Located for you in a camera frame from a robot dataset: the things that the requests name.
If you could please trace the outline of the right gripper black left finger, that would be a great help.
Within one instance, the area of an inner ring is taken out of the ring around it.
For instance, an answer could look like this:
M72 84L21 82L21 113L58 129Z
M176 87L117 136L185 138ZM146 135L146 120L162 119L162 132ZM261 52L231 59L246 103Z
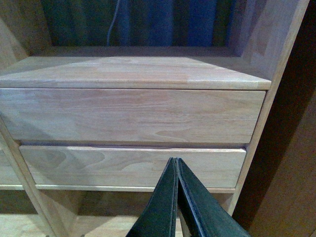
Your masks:
M176 159L170 158L154 192L128 237L174 237L178 198Z

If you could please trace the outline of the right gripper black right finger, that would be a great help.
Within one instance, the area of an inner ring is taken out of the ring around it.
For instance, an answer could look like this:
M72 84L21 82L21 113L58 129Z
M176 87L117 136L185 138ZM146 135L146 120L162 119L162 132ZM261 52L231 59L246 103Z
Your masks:
M176 159L178 207L188 237L248 237L181 158Z

